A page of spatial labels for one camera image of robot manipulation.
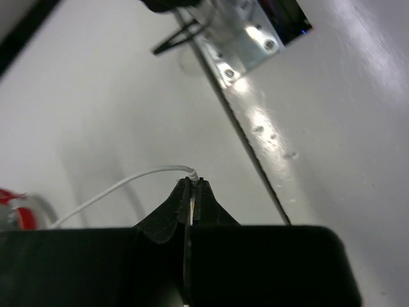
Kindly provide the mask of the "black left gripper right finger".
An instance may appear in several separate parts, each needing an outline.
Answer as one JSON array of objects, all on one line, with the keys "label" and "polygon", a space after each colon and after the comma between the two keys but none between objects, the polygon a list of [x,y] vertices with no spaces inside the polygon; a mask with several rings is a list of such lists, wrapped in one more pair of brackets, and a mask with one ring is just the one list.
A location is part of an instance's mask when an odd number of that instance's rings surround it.
[{"label": "black left gripper right finger", "polygon": [[191,306],[361,306],[342,240],[322,226],[239,224],[197,184],[188,239]]}]

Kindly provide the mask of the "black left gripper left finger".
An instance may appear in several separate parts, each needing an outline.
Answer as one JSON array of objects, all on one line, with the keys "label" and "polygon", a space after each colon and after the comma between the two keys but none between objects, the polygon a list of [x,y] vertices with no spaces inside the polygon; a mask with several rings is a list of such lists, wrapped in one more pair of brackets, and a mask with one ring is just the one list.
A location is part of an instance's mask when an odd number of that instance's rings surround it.
[{"label": "black left gripper left finger", "polygon": [[2,306],[183,306],[187,178],[132,227],[1,233]]}]

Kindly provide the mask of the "red headphones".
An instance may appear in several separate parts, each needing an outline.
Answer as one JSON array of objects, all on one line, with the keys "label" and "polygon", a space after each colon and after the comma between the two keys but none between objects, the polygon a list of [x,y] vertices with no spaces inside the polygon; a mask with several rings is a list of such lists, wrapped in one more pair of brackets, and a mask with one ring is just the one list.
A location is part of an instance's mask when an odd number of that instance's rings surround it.
[{"label": "red headphones", "polygon": [[25,194],[1,189],[1,231],[37,230],[39,222]]}]

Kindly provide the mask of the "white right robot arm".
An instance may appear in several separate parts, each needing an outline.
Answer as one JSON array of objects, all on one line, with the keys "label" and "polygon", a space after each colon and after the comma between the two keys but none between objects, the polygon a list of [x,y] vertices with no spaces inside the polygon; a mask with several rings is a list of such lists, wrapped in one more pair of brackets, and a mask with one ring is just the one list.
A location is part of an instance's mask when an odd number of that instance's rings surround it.
[{"label": "white right robot arm", "polygon": [[198,6],[202,0],[141,0],[154,13],[167,13],[179,8]]}]

